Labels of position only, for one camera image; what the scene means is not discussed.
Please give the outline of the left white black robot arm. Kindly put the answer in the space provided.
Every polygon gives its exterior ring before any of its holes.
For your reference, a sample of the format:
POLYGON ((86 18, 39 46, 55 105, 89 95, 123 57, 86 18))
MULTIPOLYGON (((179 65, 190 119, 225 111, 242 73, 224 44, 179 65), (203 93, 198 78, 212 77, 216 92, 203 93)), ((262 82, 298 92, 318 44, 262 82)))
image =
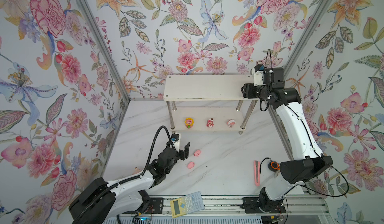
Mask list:
POLYGON ((189 157, 190 145, 188 142, 179 152, 165 148, 144 175, 108 182, 103 178, 93 180, 69 206, 73 223, 101 224, 125 212, 143 212, 151 200, 147 190, 164 181, 178 161, 189 157))

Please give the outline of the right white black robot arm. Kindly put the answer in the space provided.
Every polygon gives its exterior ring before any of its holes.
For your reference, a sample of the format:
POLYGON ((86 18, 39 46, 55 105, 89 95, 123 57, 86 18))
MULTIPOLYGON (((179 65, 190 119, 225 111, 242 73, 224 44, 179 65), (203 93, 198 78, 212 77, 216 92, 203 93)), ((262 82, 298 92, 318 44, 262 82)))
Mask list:
POLYGON ((243 97, 265 101, 267 107, 276 111, 283 121, 293 152, 293 160, 280 163, 280 175, 260 191, 258 207, 262 212, 270 213, 283 203, 289 191, 319 176, 332 166, 333 160, 324 156, 316 143, 298 90, 285 86, 284 69, 256 65, 251 74, 254 82, 243 85, 243 97))

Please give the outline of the dark pink strawberry bear toy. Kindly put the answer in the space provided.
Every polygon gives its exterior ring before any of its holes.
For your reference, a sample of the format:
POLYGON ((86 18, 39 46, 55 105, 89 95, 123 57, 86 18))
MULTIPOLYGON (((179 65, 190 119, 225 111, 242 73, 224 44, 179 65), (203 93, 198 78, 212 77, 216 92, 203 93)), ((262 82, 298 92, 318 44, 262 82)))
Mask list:
POLYGON ((206 126, 208 128, 213 128, 214 127, 214 119, 213 118, 208 119, 206 126))

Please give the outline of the pink white round figurine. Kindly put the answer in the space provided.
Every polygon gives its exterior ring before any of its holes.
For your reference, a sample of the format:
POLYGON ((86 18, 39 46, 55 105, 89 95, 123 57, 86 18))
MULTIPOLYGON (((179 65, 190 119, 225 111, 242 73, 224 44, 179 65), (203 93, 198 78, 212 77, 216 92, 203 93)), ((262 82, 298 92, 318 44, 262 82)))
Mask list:
POLYGON ((227 121, 227 126, 229 128, 233 128, 235 126, 235 124, 236 124, 236 121, 234 119, 231 119, 231 120, 227 121))

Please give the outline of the pink bear with yellow flower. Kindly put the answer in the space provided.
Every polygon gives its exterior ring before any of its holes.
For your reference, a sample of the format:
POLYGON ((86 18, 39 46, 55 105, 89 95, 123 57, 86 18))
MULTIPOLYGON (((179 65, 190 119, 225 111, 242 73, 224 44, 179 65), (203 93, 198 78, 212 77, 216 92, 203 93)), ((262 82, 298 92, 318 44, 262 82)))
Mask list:
POLYGON ((194 119, 186 118, 185 119, 185 126, 187 129, 191 129, 194 126, 194 119))

